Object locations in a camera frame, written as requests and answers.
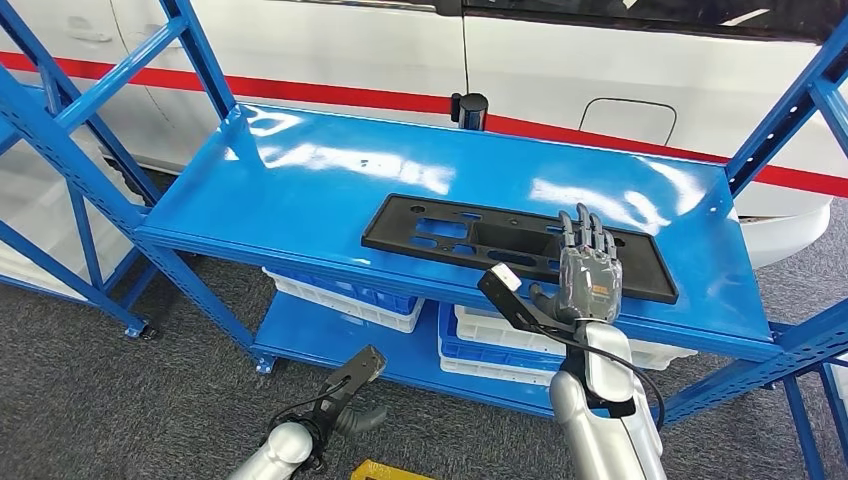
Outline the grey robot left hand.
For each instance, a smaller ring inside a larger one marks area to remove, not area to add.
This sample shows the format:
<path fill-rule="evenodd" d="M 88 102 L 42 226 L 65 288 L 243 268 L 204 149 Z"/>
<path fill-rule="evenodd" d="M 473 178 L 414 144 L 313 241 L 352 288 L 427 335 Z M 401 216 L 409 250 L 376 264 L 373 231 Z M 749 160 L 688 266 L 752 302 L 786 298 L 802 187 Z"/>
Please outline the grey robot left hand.
<path fill-rule="evenodd" d="M 356 411 L 345 407 L 335 420 L 333 431 L 341 436 L 350 437 L 379 427 L 387 418 L 388 409 L 379 406 L 369 411 Z"/>

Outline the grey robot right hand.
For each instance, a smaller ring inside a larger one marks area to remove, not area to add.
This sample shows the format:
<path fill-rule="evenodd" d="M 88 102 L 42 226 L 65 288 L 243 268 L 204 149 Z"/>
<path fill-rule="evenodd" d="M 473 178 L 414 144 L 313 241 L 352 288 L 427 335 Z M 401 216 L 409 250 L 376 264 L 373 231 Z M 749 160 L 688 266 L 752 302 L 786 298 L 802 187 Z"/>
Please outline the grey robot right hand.
<path fill-rule="evenodd" d="M 623 269 L 613 235 L 603 227 L 600 217 L 586 205 L 576 205 L 578 219 L 573 222 L 561 210 L 562 223 L 559 258 L 559 291 L 545 295 L 541 287 L 529 288 L 533 304 L 561 323 L 594 320 L 613 323 L 619 315 Z"/>

